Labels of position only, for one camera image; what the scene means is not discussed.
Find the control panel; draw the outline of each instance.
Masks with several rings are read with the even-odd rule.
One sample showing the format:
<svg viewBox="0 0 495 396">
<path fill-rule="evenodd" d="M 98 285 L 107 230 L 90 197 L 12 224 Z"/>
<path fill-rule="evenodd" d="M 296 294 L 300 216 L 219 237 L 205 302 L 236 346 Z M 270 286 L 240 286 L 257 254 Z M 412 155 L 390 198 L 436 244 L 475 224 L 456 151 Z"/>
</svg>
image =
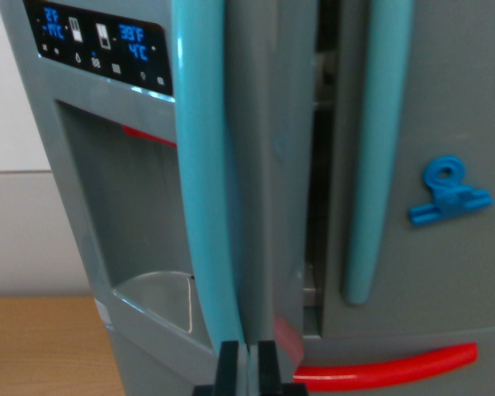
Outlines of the control panel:
<svg viewBox="0 0 495 396">
<path fill-rule="evenodd" d="M 40 56 L 172 96 L 163 28 L 43 0 L 24 0 Z"/>
</svg>

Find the red handle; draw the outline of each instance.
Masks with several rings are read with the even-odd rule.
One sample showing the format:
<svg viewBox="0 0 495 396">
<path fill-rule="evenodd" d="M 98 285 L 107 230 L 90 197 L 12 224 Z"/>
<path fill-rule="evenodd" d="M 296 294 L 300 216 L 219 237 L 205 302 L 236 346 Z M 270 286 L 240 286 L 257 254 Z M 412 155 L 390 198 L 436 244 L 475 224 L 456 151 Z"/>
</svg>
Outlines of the red handle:
<svg viewBox="0 0 495 396">
<path fill-rule="evenodd" d="M 381 388 L 424 380 L 476 360 L 477 344 L 470 343 L 372 365 L 299 367 L 294 382 L 305 384 L 310 392 Z"/>
<path fill-rule="evenodd" d="M 134 128 L 130 128 L 129 126 L 126 126 L 126 125 L 123 125 L 123 131 L 128 136 L 132 136 L 133 138 L 154 140 L 156 142 L 163 143 L 163 144 L 166 144 L 166 145 L 174 147 L 174 148 L 177 147 L 176 143 L 174 143 L 174 142 L 159 138 L 157 136 L 152 136 L 151 134 L 145 134 L 144 132 L 141 132 L 140 130 L 135 130 Z"/>
</svg>

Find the gray plastic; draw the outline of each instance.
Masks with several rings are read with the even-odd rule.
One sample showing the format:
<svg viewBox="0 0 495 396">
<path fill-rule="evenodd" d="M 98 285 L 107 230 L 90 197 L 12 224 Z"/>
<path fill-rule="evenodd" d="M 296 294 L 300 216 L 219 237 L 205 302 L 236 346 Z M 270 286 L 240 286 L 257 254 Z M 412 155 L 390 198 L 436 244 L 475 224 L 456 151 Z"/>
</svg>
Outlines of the gray plastic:
<svg viewBox="0 0 495 396">
<path fill-rule="evenodd" d="M 370 301 L 340 296 L 359 121 L 365 2 L 345 2 L 323 335 L 378 337 L 495 326 L 495 206 L 414 228 L 422 172 L 455 155 L 495 200 L 495 2 L 417 2 L 398 157 Z"/>
<path fill-rule="evenodd" d="M 55 1 L 156 22 L 172 58 L 168 0 Z M 495 207 L 424 229 L 407 217 L 431 199 L 421 172 L 444 154 L 461 158 L 466 182 L 495 199 L 495 2 L 417 2 L 379 269 L 360 309 L 344 304 L 340 286 L 368 2 L 342 2 L 337 67 L 333 49 L 315 54 L 318 2 L 225 3 L 231 248 L 247 344 L 275 339 L 287 383 L 298 364 L 366 364 L 477 342 L 475 365 L 350 394 L 495 395 Z M 1 1 L 0 10 L 88 279 L 106 307 L 126 393 L 189 395 L 213 383 L 217 356 L 191 278 L 177 152 L 121 130 L 174 141 L 176 103 L 40 58 L 22 2 Z M 332 123 L 331 88 L 315 104 L 316 59 L 337 70 L 337 92 L 333 151 L 325 144 L 328 153 L 310 164 L 314 124 Z M 329 202 L 309 208 L 328 177 Z"/>
<path fill-rule="evenodd" d="M 226 103 L 240 183 L 239 308 L 248 345 L 303 353 L 304 247 L 317 3 L 226 2 Z"/>
</svg>

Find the blue plastic clip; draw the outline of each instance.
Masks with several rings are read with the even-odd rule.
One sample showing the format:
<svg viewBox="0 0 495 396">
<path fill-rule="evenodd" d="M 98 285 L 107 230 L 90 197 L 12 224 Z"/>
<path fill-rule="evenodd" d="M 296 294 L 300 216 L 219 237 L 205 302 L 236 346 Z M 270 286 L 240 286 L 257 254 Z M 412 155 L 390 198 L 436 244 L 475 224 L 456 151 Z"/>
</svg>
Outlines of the blue plastic clip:
<svg viewBox="0 0 495 396">
<path fill-rule="evenodd" d="M 423 181 L 432 189 L 433 203 L 410 209 L 412 224 L 426 225 L 490 206 L 493 198 L 489 192 L 460 184 L 464 174 L 464 164 L 457 157 L 431 161 L 423 173 Z"/>
</svg>

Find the wooden table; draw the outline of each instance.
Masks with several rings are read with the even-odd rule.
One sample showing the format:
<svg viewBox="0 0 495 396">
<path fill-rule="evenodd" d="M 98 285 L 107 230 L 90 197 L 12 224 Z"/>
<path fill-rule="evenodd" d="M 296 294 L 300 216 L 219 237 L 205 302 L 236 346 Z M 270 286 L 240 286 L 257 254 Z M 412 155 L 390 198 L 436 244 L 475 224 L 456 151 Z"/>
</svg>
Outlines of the wooden table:
<svg viewBox="0 0 495 396">
<path fill-rule="evenodd" d="M 124 396 L 92 297 L 0 298 L 0 396 Z"/>
</svg>

